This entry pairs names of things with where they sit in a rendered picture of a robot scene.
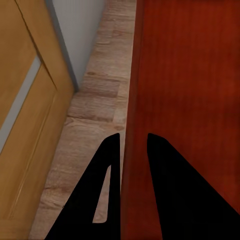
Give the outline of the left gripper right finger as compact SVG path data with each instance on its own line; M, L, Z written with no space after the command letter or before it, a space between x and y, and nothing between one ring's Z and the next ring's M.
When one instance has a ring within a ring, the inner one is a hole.
M240 215L163 137L147 155L163 240L240 240Z

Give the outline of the storage box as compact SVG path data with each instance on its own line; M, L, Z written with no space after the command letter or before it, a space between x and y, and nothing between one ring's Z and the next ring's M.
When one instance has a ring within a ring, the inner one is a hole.
M148 133L240 215L240 0L137 0L120 240L163 240Z

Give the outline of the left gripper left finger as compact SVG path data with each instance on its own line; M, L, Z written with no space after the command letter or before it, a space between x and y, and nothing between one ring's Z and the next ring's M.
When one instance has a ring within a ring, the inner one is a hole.
M93 223L109 166L107 221ZM101 143L45 240L121 240L119 133Z

